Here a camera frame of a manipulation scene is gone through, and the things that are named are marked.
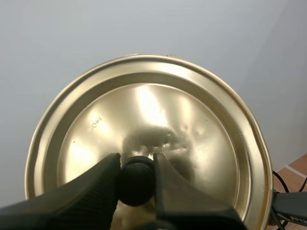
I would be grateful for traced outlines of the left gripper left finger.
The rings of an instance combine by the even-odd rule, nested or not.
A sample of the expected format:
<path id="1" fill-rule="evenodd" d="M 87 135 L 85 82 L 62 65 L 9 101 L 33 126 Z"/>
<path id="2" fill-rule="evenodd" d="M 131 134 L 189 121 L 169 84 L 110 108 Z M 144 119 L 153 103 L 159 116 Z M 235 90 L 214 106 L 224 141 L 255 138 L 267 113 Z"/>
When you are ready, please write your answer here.
<path id="1" fill-rule="evenodd" d="M 115 179 L 120 155 L 111 153 L 55 190 L 3 207 L 2 230 L 108 230 L 118 199 Z"/>

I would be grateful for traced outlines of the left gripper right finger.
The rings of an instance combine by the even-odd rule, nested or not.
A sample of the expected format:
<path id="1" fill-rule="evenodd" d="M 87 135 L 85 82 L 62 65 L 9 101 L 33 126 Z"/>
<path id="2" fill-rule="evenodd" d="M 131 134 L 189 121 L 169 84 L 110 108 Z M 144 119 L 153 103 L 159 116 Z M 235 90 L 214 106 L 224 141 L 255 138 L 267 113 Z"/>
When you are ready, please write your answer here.
<path id="1" fill-rule="evenodd" d="M 155 200 L 159 220 L 179 230 L 241 230 L 243 222 L 235 209 L 192 186 L 166 156 L 153 156 Z"/>

